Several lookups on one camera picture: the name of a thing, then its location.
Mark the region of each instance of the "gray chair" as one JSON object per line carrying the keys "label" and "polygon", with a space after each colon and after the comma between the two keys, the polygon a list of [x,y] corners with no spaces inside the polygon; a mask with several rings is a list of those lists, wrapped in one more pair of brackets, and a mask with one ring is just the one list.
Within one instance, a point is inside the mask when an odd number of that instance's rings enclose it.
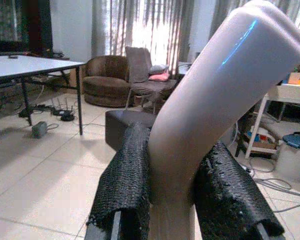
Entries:
{"label": "gray chair", "polygon": [[143,105],[144,99],[153,102],[153,114],[155,114],[156,103],[173,92],[177,80],[149,81],[149,71],[152,66],[149,51],[146,48],[126,46],[125,52],[129,65],[129,83],[131,87],[125,109],[128,108],[131,94],[134,93],[143,97],[141,105]]}

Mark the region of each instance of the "gray pillow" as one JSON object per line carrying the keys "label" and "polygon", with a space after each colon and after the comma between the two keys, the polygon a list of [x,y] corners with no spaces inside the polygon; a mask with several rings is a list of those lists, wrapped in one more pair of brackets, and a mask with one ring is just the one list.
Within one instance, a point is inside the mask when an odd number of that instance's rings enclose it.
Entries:
{"label": "gray pillow", "polygon": [[168,67],[169,66],[165,64],[154,65],[150,68],[149,74],[150,75],[163,74],[167,71]]}
{"label": "gray pillow", "polygon": [[151,56],[146,48],[125,47],[129,64],[129,83],[143,83],[148,80],[152,66]]}

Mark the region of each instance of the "brown armchair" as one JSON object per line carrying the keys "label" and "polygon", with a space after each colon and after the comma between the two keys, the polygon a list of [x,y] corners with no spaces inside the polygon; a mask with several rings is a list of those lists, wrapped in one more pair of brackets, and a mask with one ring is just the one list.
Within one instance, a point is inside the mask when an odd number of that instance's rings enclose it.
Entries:
{"label": "brown armchair", "polygon": [[125,56],[97,56],[85,66],[84,100],[103,107],[124,107],[128,98],[128,61]]}

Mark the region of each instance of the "white table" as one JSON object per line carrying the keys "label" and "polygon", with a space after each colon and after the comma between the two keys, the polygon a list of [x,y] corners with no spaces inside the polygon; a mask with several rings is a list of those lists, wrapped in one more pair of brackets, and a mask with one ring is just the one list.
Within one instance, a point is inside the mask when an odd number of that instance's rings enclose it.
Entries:
{"label": "white table", "polygon": [[[32,125],[32,121],[26,83],[53,86],[65,89],[74,89],[77,90],[79,130],[80,135],[82,135],[83,126],[80,97],[79,66],[84,65],[84,63],[24,55],[17,55],[16,57],[17,58],[0,56],[0,82],[4,82],[6,80],[20,79],[29,125]],[[35,81],[28,78],[39,74],[48,74],[58,71],[63,72],[63,70],[68,69],[75,69],[76,86],[70,86],[69,82],[67,82],[67,85],[58,85],[51,84],[48,82]]]}
{"label": "white table", "polygon": [[294,103],[294,104],[300,104],[300,85],[292,85],[292,84],[282,84],[275,86],[272,88],[268,93],[263,97],[259,112],[257,114],[253,132],[248,144],[248,147],[245,152],[245,158],[248,159],[250,157],[251,151],[255,152],[264,152],[264,153],[276,153],[276,150],[274,149],[267,149],[267,148],[260,148],[260,147],[254,147],[254,139],[257,135],[258,128],[260,125],[262,114],[264,113],[266,103],[268,100],[271,101],[277,101],[277,102],[283,102],[283,103]]}

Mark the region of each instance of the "black ottoman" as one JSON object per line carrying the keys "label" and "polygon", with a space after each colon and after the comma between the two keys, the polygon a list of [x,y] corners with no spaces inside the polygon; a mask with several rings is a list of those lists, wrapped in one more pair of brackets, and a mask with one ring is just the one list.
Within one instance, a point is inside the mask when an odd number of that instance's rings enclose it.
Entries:
{"label": "black ottoman", "polygon": [[152,128],[156,116],[142,111],[110,110],[105,113],[105,142],[118,151],[127,127],[140,122],[147,128]]}

